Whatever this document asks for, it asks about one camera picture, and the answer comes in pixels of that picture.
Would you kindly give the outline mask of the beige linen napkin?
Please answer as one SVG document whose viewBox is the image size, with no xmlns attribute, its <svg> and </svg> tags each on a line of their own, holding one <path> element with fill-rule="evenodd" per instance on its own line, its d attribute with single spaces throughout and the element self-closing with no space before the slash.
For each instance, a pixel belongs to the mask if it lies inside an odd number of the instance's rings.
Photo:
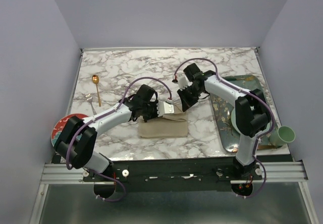
<svg viewBox="0 0 323 224">
<path fill-rule="evenodd" d="M 144 139 L 187 137 L 187 113 L 182 111 L 180 104 L 174 105 L 174 110 L 173 114 L 165 114 L 147 122 L 140 118 L 138 122 L 139 137 Z"/>
</svg>

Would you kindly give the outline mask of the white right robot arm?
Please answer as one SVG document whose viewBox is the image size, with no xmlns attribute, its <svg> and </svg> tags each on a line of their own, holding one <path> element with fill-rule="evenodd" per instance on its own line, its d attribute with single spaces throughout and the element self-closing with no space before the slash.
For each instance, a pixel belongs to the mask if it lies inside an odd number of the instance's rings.
<svg viewBox="0 0 323 224">
<path fill-rule="evenodd" d="M 179 87 L 182 110 L 187 111 L 199 101 L 202 93 L 221 97 L 235 110 L 235 124 L 240 131 L 238 151 L 232 167 L 233 176 L 246 178 L 256 165 L 256 151 L 259 140 L 275 127 L 274 114 L 259 89 L 248 90 L 230 83 L 218 70 L 203 72 L 196 63 L 184 69 L 184 76 L 173 76 L 173 83 Z"/>
</svg>

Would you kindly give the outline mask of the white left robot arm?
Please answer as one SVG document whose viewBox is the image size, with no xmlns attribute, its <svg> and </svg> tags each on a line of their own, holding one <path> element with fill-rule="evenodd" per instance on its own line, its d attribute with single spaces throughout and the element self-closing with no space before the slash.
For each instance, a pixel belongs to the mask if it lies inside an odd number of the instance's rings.
<svg viewBox="0 0 323 224">
<path fill-rule="evenodd" d="M 71 114 L 61 119 L 51 134 L 54 150 L 68 160 L 68 166 L 75 169 L 87 168 L 94 171 L 101 181 L 107 181 L 112 175 L 112 162 L 101 153 L 94 151 L 98 136 L 108 130 L 139 117 L 150 120 L 158 117 L 157 92 L 148 85 L 124 97 L 112 108 L 88 117 L 83 114 Z"/>
</svg>

